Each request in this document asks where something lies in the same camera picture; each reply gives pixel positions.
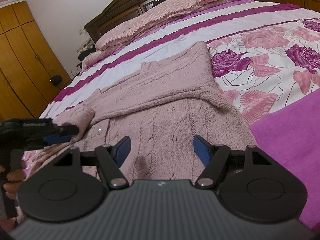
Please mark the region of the person left hand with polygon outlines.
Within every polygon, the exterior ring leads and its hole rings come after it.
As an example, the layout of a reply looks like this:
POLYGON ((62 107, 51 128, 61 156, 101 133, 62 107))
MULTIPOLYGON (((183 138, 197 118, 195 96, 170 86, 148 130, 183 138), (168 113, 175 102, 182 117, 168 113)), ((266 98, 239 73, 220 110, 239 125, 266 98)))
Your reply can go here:
MULTIPOLYGON (((16 200, 17 191, 26 179, 26 175, 24 172, 25 168, 26 163, 25 161, 22 161, 20 169, 11 171, 7 174, 8 182, 4 184, 3 189, 5 191, 5 194, 12 200, 16 200)), ((18 216, 14 218, 1 219, 1 228, 4 231, 10 232, 24 221, 24 216, 20 207, 17 207, 17 214, 18 216)))

